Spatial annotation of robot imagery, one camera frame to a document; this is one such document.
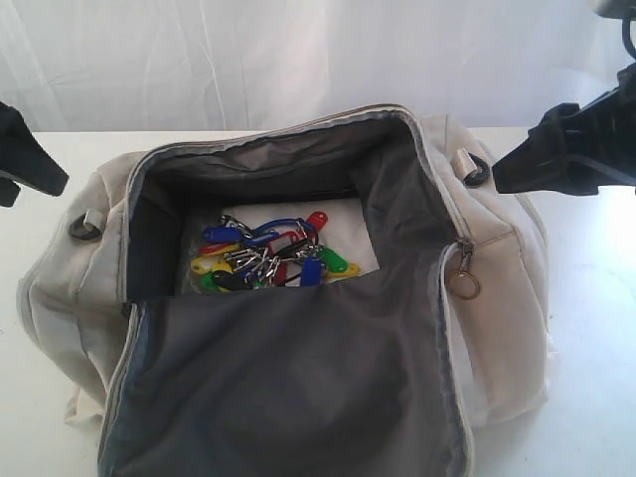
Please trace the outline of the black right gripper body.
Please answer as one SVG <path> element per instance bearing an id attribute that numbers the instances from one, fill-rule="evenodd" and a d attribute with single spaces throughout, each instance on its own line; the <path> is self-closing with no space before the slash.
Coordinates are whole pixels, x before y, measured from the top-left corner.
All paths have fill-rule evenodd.
<path id="1" fill-rule="evenodd" d="M 615 89 L 591 103 L 559 104 L 540 122 L 563 133 L 568 152 L 588 158 L 599 189 L 635 185 L 635 66 L 617 79 Z"/>

